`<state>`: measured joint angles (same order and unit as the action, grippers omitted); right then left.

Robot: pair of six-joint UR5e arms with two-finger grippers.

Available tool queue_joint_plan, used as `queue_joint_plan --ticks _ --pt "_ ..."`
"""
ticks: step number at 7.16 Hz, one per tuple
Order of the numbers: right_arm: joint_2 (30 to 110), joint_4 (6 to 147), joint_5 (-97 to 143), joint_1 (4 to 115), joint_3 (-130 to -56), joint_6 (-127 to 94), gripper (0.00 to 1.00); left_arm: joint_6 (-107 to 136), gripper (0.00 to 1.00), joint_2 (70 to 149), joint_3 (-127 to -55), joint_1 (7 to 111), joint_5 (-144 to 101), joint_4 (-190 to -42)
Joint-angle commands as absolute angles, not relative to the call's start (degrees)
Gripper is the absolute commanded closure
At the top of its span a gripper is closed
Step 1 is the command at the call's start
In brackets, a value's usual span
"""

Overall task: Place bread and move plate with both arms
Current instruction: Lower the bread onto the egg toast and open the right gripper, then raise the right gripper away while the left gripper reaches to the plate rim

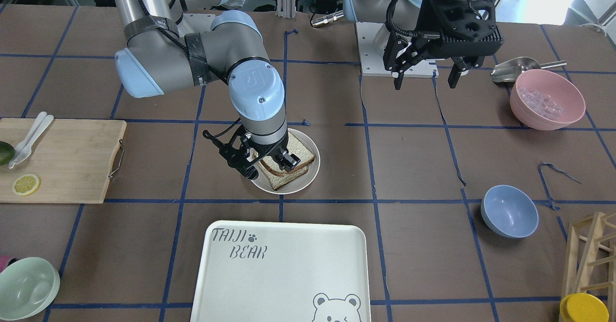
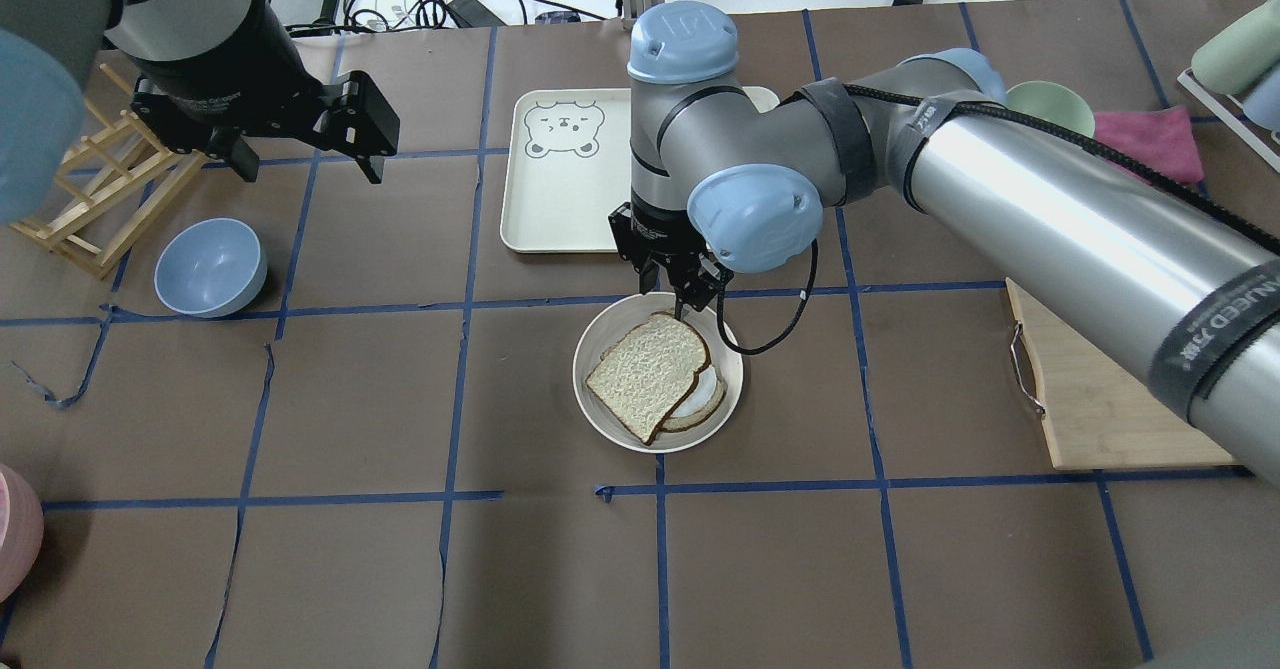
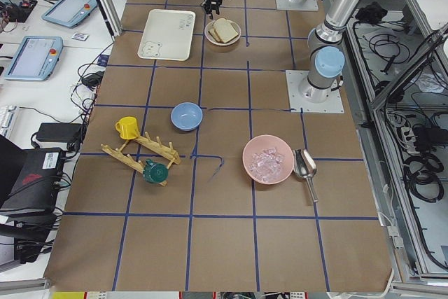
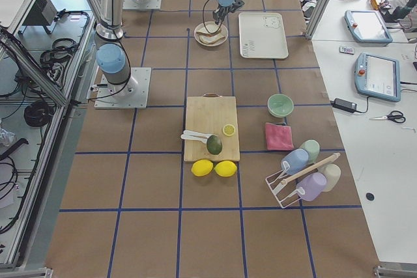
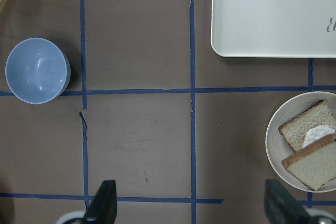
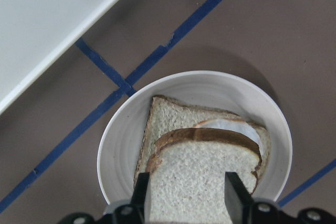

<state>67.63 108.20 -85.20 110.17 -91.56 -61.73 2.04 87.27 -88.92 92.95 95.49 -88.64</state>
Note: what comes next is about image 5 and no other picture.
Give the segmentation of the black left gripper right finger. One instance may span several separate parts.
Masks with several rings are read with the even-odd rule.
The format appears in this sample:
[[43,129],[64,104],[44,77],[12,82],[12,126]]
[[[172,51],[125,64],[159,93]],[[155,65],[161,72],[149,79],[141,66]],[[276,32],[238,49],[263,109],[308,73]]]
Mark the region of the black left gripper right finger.
[[315,218],[275,179],[265,181],[264,211],[269,223],[315,223]]

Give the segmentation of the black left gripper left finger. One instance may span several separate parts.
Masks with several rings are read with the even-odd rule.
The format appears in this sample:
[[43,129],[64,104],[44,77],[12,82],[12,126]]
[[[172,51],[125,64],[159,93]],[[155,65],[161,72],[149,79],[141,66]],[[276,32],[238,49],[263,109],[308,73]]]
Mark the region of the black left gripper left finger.
[[83,219],[85,223],[113,224],[117,216],[117,190],[115,180],[104,180]]

